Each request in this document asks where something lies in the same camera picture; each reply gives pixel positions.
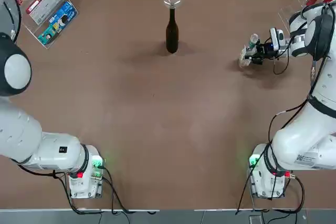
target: bottle neck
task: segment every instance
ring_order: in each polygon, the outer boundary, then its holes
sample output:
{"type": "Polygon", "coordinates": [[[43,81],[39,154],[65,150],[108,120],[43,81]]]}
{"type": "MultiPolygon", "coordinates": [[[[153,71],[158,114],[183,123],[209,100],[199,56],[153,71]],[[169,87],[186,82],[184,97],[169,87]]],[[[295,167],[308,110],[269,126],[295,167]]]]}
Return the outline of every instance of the bottle neck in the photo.
{"type": "Polygon", "coordinates": [[[170,9],[169,22],[175,22],[175,9],[170,9]]]}

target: floor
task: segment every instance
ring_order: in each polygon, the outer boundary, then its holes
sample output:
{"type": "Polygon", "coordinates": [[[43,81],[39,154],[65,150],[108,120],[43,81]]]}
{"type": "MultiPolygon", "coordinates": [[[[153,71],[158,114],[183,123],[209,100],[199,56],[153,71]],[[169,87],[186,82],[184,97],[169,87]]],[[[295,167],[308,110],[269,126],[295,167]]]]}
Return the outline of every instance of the floor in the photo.
{"type": "MultiPolygon", "coordinates": [[[[249,224],[250,216],[260,215],[250,211],[242,211],[235,215],[235,211],[192,211],[192,210],[166,210],[154,215],[147,212],[138,212],[130,215],[132,224],[219,224],[236,223],[249,224]]],[[[283,214],[268,212],[264,214],[265,223],[272,218],[282,217],[283,214]]],[[[0,212],[1,224],[128,224],[124,215],[113,216],[106,212],[102,215],[79,216],[72,211],[19,211],[19,212],[0,212]]],[[[298,214],[297,224],[325,224],[335,223],[336,210],[303,210],[298,214]]],[[[295,215],[286,219],[275,220],[272,224],[294,224],[295,215]]]]}

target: brown table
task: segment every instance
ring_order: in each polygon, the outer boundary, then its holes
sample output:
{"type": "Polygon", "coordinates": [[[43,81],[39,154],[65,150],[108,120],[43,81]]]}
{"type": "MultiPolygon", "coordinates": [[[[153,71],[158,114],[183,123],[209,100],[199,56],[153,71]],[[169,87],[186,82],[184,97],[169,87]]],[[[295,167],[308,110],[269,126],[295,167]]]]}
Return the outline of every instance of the brown table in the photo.
{"type": "MultiPolygon", "coordinates": [[[[80,14],[51,49],[22,29],[33,81],[12,101],[44,131],[96,146],[128,208],[236,208],[247,159],[267,141],[270,119],[309,89],[309,56],[291,60],[281,76],[272,62],[237,67],[249,36],[266,39],[270,27],[283,27],[278,11],[291,1],[185,0],[176,11],[180,49],[169,55],[162,0],[73,0],[80,14]]],[[[276,120],[273,132],[288,118],[276,120]]],[[[4,157],[0,170],[0,208],[69,208],[58,181],[26,174],[4,157]]],[[[336,207],[334,171],[296,174],[306,208],[336,207]]],[[[295,208],[295,184],[284,199],[256,207],[295,208]]],[[[76,203],[110,208],[110,189],[101,200],[76,203]]],[[[242,207],[251,207],[248,191],[242,207]]]]}

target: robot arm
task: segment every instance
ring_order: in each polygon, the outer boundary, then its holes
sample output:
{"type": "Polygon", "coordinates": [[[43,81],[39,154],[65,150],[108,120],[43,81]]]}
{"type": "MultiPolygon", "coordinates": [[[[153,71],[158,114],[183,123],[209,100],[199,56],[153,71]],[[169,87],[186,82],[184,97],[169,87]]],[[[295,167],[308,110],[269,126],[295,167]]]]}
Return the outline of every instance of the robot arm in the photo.
{"type": "Polygon", "coordinates": [[[239,66],[247,67],[250,63],[262,65],[264,59],[275,60],[287,58],[288,56],[300,57],[307,55],[305,43],[305,32],[307,22],[300,16],[300,12],[293,15],[289,21],[290,39],[284,37],[280,29],[271,28],[270,37],[265,43],[258,39],[253,43],[252,35],[249,47],[244,47],[239,57],[239,66]]]}
{"type": "Polygon", "coordinates": [[[312,55],[313,62],[322,58],[323,61],[298,117],[279,130],[271,144],[258,145],[249,159],[250,167],[255,167],[252,192],[257,197],[281,197],[286,171],[336,169],[336,36],[333,33],[333,8],[333,5],[326,8],[317,4],[290,19],[291,38],[301,37],[305,47],[293,50],[291,45],[292,56],[300,50],[312,55]],[[302,31],[295,32],[294,27],[304,24],[302,19],[307,20],[307,25],[302,31]]]}
{"type": "Polygon", "coordinates": [[[24,92],[31,75],[27,56],[0,33],[0,155],[29,169],[67,173],[72,198],[101,196],[103,159],[97,149],[68,134],[43,132],[37,120],[7,98],[24,92]]]}

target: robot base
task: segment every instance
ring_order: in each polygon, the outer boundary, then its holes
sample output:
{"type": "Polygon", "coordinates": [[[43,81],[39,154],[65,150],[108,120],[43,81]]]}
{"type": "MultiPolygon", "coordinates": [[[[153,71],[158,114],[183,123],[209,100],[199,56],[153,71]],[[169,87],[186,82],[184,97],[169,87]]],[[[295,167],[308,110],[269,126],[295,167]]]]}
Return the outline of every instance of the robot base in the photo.
{"type": "MultiPolygon", "coordinates": [[[[264,151],[266,144],[259,144],[254,149],[252,156],[249,158],[249,173],[255,166],[257,159],[264,151]]],[[[262,156],[252,172],[250,177],[251,193],[258,198],[271,198],[274,187],[274,174],[270,173],[265,165],[264,156],[262,156]]],[[[283,188],[285,186],[285,176],[277,177],[273,191],[273,198],[283,196],[283,188]]]]}
{"type": "Polygon", "coordinates": [[[87,169],[77,178],[72,178],[69,175],[69,185],[73,199],[101,198],[102,195],[104,170],[97,167],[104,165],[104,160],[95,147],[92,145],[86,145],[86,147],[89,151],[87,169]]]}

